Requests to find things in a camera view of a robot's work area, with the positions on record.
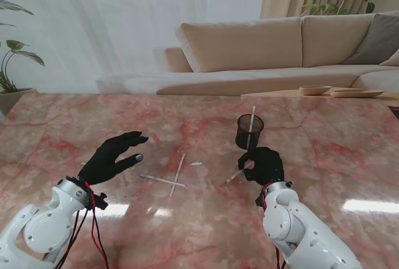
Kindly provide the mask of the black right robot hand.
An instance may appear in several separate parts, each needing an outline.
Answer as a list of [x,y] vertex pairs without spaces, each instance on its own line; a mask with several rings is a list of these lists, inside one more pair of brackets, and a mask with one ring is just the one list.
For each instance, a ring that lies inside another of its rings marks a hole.
[[238,168],[247,181],[265,186],[273,181],[284,180],[284,168],[280,154],[268,147],[256,147],[238,159]]

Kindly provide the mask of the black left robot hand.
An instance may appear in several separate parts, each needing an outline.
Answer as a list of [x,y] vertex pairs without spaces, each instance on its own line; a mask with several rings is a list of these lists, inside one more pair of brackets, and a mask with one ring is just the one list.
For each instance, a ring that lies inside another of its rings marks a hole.
[[132,131],[106,140],[78,173],[90,186],[107,182],[143,160],[142,154],[134,154],[117,161],[129,148],[148,141],[141,131]]

